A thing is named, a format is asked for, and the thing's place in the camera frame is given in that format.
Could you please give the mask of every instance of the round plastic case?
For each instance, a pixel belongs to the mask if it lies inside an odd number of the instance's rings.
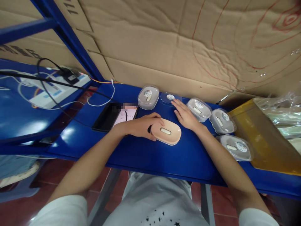
[[[209,120],[212,123],[214,130],[219,135],[232,133],[236,130],[235,123],[224,109],[218,108],[213,110]]]
[[[183,100],[182,97],[180,97],[174,93],[170,93],[170,92],[161,93],[160,102],[162,104],[173,107],[173,105],[171,103],[173,99],[177,99],[179,101]]]
[[[216,139],[227,149],[237,161],[252,161],[253,150],[244,139],[229,134],[217,136]]]
[[[198,98],[191,98],[186,105],[199,122],[205,122],[211,115],[211,107]]]
[[[138,95],[138,105],[144,110],[152,110],[159,99],[159,89],[152,85],[142,88]]]

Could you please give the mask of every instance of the floor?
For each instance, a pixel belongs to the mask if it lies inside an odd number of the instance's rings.
[[[45,205],[51,193],[73,164],[73,161],[68,160],[48,160],[32,184],[32,187],[41,188],[36,195],[0,204],[1,225],[29,225],[30,220],[34,218],[38,211]],[[110,168],[105,168],[90,188],[87,195],[88,212],[91,211],[95,204],[109,170]],[[112,212],[120,204],[127,181],[128,171],[123,170],[111,194],[110,200],[106,205],[107,211]],[[5,187],[0,189],[0,191],[9,190],[11,188],[12,187]],[[201,210],[200,184],[194,182],[191,189],[193,201]],[[211,190],[216,226],[238,226],[238,218],[229,189],[225,187],[211,186]],[[271,212],[275,216],[278,216],[279,213],[276,207],[272,203],[269,205]]]

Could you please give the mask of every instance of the smartphone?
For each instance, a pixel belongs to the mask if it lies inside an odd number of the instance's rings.
[[[116,124],[135,119],[138,109],[138,104],[108,103],[94,122],[92,130],[109,132]]]

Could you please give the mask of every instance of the hand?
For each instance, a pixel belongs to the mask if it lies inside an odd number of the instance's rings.
[[[161,116],[158,113],[153,112],[150,115],[145,115],[139,119],[118,123],[113,129],[121,132],[124,136],[130,134],[136,137],[145,137],[152,141],[156,141],[156,138],[147,130],[152,124],[157,122],[164,126]]]
[[[173,99],[172,104],[176,107],[175,114],[179,122],[187,129],[196,131],[197,128],[205,127],[201,124],[189,110],[189,108],[177,99]]]

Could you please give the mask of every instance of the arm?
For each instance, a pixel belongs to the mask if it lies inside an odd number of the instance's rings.
[[[198,122],[186,105],[179,100],[174,100],[172,104],[177,109],[175,114],[179,122],[196,133],[228,185],[237,214],[246,208],[256,208],[271,215],[250,178],[232,155],[212,136],[206,126]]]
[[[147,129],[156,122],[164,126],[164,122],[160,118],[161,116],[154,112],[142,118],[115,125],[104,138],[88,150],[67,172],[47,203],[67,195],[84,195],[98,178],[110,155],[125,135],[131,134],[156,141],[156,138],[148,133]]]

